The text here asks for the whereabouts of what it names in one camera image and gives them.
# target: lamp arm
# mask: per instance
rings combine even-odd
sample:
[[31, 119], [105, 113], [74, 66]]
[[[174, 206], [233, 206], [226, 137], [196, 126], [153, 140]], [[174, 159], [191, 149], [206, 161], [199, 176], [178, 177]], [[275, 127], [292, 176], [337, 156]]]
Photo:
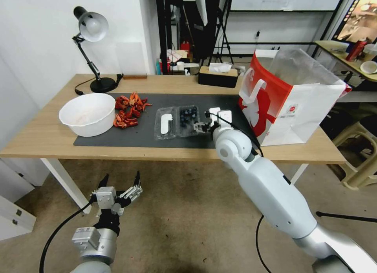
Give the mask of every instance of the lamp arm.
[[95, 64], [89, 60], [89, 58], [86, 56], [84, 50], [82, 49], [81, 47], [81, 42], [83, 42], [85, 39], [83, 39], [82, 37], [80, 37], [80, 34], [78, 35], [75, 35], [74, 37], [72, 37], [72, 39], [75, 41], [77, 47], [79, 48], [81, 54], [84, 56], [89, 68], [92, 70], [92, 72], [94, 73], [95, 75], [95, 78], [97, 81], [100, 81], [101, 78], [100, 78], [100, 73], [99, 73], [99, 70], [97, 69], [97, 67], [95, 66]]

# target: whiteboard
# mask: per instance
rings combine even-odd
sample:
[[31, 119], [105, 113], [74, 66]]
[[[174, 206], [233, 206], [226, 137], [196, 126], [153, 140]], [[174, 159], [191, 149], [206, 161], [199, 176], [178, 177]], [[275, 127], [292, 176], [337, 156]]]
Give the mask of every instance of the whiteboard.
[[339, 0], [232, 0], [235, 11], [333, 11]]

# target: wooden table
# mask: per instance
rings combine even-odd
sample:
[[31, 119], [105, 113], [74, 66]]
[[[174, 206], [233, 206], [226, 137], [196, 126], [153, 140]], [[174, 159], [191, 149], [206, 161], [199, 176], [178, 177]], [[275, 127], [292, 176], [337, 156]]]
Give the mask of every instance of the wooden table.
[[[36, 115], [36, 117], [0, 152], [0, 157], [41, 158], [68, 194], [83, 207], [87, 199], [76, 186], [58, 158], [68, 159], [116, 159], [116, 160], [168, 160], [215, 161], [219, 160], [214, 149], [192, 148], [140, 148], [140, 147], [85, 147], [74, 146], [76, 135], [58, 119], [59, 110], [76, 97], [74, 87], [91, 79], [92, 75], [75, 75], [70, 82]], [[90, 93], [90, 82], [80, 86]], [[114, 93], [187, 93], [187, 94], [238, 94], [241, 78], [236, 88], [204, 86], [195, 76], [151, 75], [146, 80], [122, 80]], [[306, 144], [263, 147], [264, 156], [274, 162], [299, 163], [301, 167], [292, 181], [309, 163], [342, 164], [345, 159], [331, 140], [318, 128]]]
[[366, 74], [360, 70], [360, 65], [362, 64], [362, 61], [357, 60], [354, 62], [349, 62], [346, 60], [348, 53], [332, 51], [331, 48], [334, 44], [333, 40], [318, 40], [315, 43], [324, 51], [329, 53], [331, 56], [335, 57], [338, 61], [346, 65], [348, 68], [350, 68], [350, 70], [354, 73], [361, 75], [364, 79], [367, 79], [369, 81], [377, 82], [377, 74]]

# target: red and white bag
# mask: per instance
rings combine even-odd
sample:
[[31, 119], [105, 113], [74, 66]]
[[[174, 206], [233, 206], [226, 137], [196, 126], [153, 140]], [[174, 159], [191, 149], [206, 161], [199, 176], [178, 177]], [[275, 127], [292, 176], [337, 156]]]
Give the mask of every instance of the red and white bag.
[[[274, 58], [267, 71], [258, 58]], [[239, 105], [261, 145], [305, 143], [347, 85], [302, 50], [256, 50]]]

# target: lamp shade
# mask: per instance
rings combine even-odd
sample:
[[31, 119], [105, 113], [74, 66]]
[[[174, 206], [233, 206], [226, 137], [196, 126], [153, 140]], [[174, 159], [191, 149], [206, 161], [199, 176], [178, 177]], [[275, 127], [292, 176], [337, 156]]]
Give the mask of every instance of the lamp shade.
[[88, 12], [83, 7], [76, 7], [73, 14], [79, 20], [79, 30], [82, 37], [91, 42], [100, 41], [109, 30], [109, 23], [103, 15]]

